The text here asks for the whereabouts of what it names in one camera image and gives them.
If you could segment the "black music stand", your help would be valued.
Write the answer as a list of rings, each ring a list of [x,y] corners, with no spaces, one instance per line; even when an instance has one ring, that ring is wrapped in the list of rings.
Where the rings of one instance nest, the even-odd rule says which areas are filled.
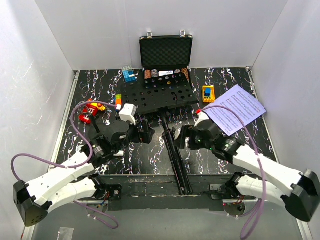
[[[162,138],[169,155],[180,195],[193,192],[180,151],[174,146],[175,130],[168,125],[170,109],[188,107],[199,100],[193,93],[192,85],[183,73],[174,73],[155,78],[124,83],[121,88],[123,101],[137,107],[139,116],[157,113],[163,127]]]

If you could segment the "sheet music page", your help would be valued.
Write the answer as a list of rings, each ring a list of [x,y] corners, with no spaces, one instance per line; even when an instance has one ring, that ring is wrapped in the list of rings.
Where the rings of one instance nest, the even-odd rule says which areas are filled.
[[[266,113],[266,109],[253,95],[235,85],[204,108],[204,112],[231,136]]]

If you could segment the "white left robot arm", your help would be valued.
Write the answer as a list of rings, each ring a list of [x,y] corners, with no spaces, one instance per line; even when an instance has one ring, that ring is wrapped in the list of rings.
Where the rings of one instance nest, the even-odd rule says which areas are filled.
[[[93,123],[88,133],[90,142],[80,148],[69,160],[41,177],[13,185],[13,200],[26,227],[41,222],[53,210],[73,201],[118,201],[120,184],[104,183],[93,171],[112,160],[130,143],[149,144],[155,130],[143,119],[134,125],[115,120],[109,125]]]

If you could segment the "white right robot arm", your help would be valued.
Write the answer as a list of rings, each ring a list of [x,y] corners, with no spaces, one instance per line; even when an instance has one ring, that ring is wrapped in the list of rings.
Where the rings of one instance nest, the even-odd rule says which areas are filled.
[[[232,136],[223,135],[211,120],[184,125],[174,145],[179,149],[207,149],[220,160],[257,175],[235,173],[224,188],[227,195],[265,199],[284,207],[296,219],[310,222],[320,206],[320,180],[311,169],[300,171],[281,165]]]

